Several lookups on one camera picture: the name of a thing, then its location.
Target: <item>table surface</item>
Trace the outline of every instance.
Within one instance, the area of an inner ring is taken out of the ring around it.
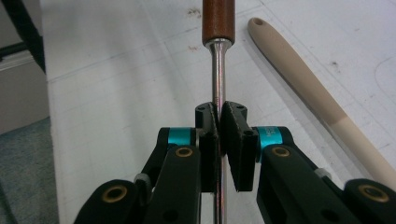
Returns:
[[[161,127],[192,127],[211,100],[211,56],[202,46],[202,1],[42,0],[61,223],[93,191],[133,180]],[[226,54],[227,100],[251,126],[287,126],[303,152],[343,187],[365,176],[264,59],[248,35],[270,22],[396,167],[396,1],[236,0],[236,41]],[[229,223],[262,223],[253,192],[228,175]],[[203,195],[202,223],[212,223]]]

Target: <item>floor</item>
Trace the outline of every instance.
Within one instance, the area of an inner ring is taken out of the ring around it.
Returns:
[[[0,223],[58,223],[47,78],[35,63],[0,72]]]

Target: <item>brown wooden handle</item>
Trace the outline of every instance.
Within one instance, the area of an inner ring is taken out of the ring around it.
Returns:
[[[235,1],[203,0],[202,42],[226,38],[235,41]]]

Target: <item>screwdriver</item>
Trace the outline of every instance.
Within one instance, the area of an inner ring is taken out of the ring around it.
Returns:
[[[235,41],[235,1],[203,0],[202,42],[212,55],[212,101],[220,122],[225,102],[225,53]],[[216,152],[214,191],[214,223],[226,221],[226,161],[220,145]]]

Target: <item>gray carpet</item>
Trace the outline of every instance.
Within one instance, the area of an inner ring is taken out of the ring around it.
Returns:
[[[0,135],[0,224],[58,223],[50,118]]]

